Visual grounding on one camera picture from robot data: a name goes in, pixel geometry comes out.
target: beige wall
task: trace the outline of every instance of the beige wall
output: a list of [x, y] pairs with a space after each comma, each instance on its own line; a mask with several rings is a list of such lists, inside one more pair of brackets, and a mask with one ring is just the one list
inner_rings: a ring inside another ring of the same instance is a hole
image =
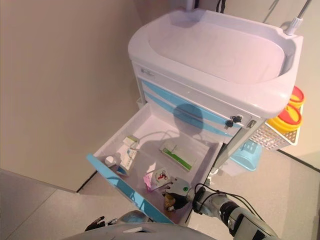
[[[270, 13], [274, 0], [227, 0], [226, 14], [263, 22], [280, 27], [296, 16], [306, 0], [279, 0]], [[296, 85], [306, 97], [299, 143], [283, 150], [320, 169], [320, 1], [313, 0], [303, 16], [303, 23], [296, 32], [304, 36]]]
[[2, 169], [76, 191], [136, 111], [131, 0], [1, 0]]

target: drawer front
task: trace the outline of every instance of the drawer front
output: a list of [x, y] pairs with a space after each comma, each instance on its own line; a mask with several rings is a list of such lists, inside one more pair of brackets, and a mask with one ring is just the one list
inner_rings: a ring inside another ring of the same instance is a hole
[[120, 190], [130, 201], [132, 201], [140, 211], [151, 217], [157, 223], [173, 224], [173, 222], [163, 215], [157, 208], [148, 202], [143, 196], [137, 193], [124, 180], [115, 174], [109, 167], [104, 165], [98, 158], [92, 154], [86, 156], [87, 160], [94, 168], [115, 188]]
[[228, 143], [241, 127], [234, 124], [233, 127], [226, 129], [225, 124], [228, 119], [193, 104], [149, 81], [142, 78], [138, 78], [138, 80], [141, 82], [148, 103], [158, 105], [181, 121], [207, 131], [214, 135], [214, 138], [218, 141]]
[[247, 128], [247, 125], [251, 120], [260, 119], [258, 116], [252, 115], [174, 79], [152, 71], [147, 67], [140, 66], [134, 62], [132, 64], [138, 78], [155, 84], [170, 93], [174, 93], [178, 97], [200, 106], [216, 116], [220, 116], [226, 120], [229, 120], [231, 116], [241, 116], [242, 120], [238, 123], [238, 126], [242, 128]]

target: pink package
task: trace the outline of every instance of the pink package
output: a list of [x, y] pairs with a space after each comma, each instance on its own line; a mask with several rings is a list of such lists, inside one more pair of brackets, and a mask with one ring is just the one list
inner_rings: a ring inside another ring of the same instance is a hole
[[170, 176], [165, 167], [151, 171], [143, 177], [146, 189], [149, 192], [170, 183]]

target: blue drawer trim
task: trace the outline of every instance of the blue drawer trim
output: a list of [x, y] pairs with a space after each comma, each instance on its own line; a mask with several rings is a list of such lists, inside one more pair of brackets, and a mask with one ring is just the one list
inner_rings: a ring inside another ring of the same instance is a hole
[[142, 212], [158, 223], [173, 224], [173, 222], [163, 215], [158, 209], [151, 205], [139, 193], [133, 190], [125, 181], [115, 174], [109, 167], [104, 165], [92, 154], [88, 154], [86, 159], [94, 168], [113, 186], [121, 190]]
[[226, 136], [226, 137], [232, 137], [228, 133], [221, 131], [213, 126], [210, 126], [209, 124], [206, 124], [203, 121], [200, 121], [198, 119], [195, 119], [191, 117], [190, 115], [180, 111], [179, 109], [176, 109], [169, 104], [165, 103], [164, 101], [161, 101], [160, 99], [156, 98], [155, 96], [151, 95], [148, 92], [144, 92], [145, 95], [147, 95], [150, 99], [152, 99], [156, 104], [161, 106], [163, 109], [167, 110], [168, 112], [172, 113], [176, 118], [184, 121], [185, 123], [191, 124], [197, 128], [205, 129], [211, 133]]
[[[169, 101], [170, 103], [176, 105], [176, 106], [181, 106], [181, 109], [192, 114], [195, 115], [198, 118], [203, 118], [206, 120], [209, 120], [211, 122], [217, 123], [217, 124], [221, 124], [221, 125], [225, 125], [226, 124], [226, 120], [218, 115], [215, 115], [212, 112], [209, 112], [208, 110], [199, 107], [197, 105], [192, 104], [191, 102], [182, 99], [181, 97], [178, 97], [166, 90], [163, 90], [162, 88], [148, 82], [145, 81], [143, 79], [141, 79], [141, 81], [148, 87], [150, 88], [153, 92], [155, 92], [156, 94], [158, 94], [161, 98]], [[235, 124], [233, 126], [234, 128], [240, 128], [239, 125]]]

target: gray floor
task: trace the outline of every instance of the gray floor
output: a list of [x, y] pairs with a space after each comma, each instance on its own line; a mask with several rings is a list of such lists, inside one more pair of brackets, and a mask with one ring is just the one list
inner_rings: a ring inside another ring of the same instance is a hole
[[[1, 239], [56, 240], [84, 231], [97, 217], [119, 217], [135, 207], [98, 174], [80, 194], [2, 173]], [[258, 169], [230, 177], [215, 175], [212, 187], [246, 197], [284, 240], [316, 240], [320, 173], [264, 151]], [[231, 240], [217, 219], [193, 213], [189, 227]]]

